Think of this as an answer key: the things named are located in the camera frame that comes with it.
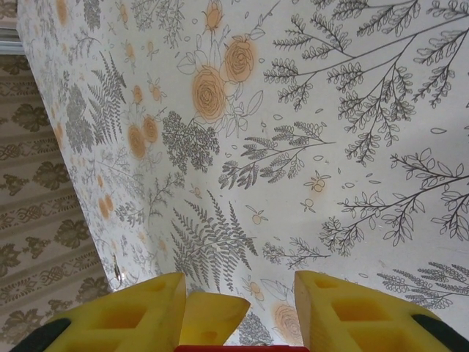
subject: brown damask pattern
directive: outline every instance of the brown damask pattern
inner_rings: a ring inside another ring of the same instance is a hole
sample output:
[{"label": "brown damask pattern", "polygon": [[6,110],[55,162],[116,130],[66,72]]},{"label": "brown damask pattern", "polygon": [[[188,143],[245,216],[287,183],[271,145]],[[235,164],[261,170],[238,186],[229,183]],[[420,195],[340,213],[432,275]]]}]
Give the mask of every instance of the brown damask pattern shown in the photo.
[{"label": "brown damask pattern", "polygon": [[108,283],[24,56],[0,56],[0,96],[0,351],[9,351]]},{"label": "brown damask pattern", "polygon": [[59,145],[54,137],[40,138],[27,142],[0,144],[0,161],[59,151]]}]

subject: patterned wallpaper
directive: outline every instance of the patterned wallpaper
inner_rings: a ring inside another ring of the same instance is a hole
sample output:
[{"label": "patterned wallpaper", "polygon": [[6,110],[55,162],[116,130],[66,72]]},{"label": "patterned wallpaper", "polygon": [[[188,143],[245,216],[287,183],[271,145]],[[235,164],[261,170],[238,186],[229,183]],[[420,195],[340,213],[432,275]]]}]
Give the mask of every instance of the patterned wallpaper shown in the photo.
[{"label": "patterned wallpaper", "polygon": [[0,351],[108,282],[24,56],[0,56]]},{"label": "patterned wallpaper", "polygon": [[182,271],[191,290],[250,300],[231,343],[298,344],[293,274],[309,268],[467,335],[467,1],[24,0],[18,14],[114,290]]}]

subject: yellow foam block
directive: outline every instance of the yellow foam block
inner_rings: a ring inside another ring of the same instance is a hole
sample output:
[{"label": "yellow foam block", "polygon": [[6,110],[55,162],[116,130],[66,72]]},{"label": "yellow foam block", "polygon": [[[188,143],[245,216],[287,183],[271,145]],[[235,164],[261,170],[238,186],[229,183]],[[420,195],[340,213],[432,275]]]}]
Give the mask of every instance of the yellow foam block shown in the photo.
[{"label": "yellow foam block", "polygon": [[297,271],[295,303],[311,352],[448,351],[412,319],[428,309],[352,282]]},{"label": "yellow foam block", "polygon": [[180,345],[223,345],[249,306],[244,298],[193,292],[185,305]]},{"label": "yellow foam block", "polygon": [[56,315],[72,323],[46,352],[173,352],[184,310],[184,275],[162,275]]}]

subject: square hole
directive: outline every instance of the square hole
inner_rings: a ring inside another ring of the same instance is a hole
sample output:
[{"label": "square hole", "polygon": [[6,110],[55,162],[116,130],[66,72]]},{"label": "square hole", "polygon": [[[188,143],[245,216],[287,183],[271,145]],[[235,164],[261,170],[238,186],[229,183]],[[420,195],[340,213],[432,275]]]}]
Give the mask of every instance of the square hole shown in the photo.
[{"label": "square hole", "polygon": [[418,342],[398,329],[358,328],[350,329],[349,333],[363,352],[424,352]]},{"label": "square hole", "polygon": [[106,307],[94,329],[134,329],[144,317],[147,308],[138,304],[117,305]]},{"label": "square hole", "polygon": [[314,283],[319,288],[334,288],[334,287],[337,287],[337,284],[335,282],[332,282],[332,281],[327,280],[327,279],[316,279],[316,280],[314,280]]},{"label": "square hole", "polygon": [[66,352],[115,352],[119,347],[119,341],[86,341],[74,342],[67,347]]},{"label": "square hole", "polygon": [[332,302],[332,307],[342,321],[390,320],[388,314],[371,299],[341,299]]}]

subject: red object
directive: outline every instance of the red object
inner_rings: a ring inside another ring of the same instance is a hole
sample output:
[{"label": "red object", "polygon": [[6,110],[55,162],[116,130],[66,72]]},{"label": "red object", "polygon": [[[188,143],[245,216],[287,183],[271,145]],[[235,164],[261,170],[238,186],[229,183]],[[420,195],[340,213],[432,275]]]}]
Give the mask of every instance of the red object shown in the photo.
[{"label": "red object", "polygon": [[291,346],[178,346],[174,352],[309,352],[306,347]]}]

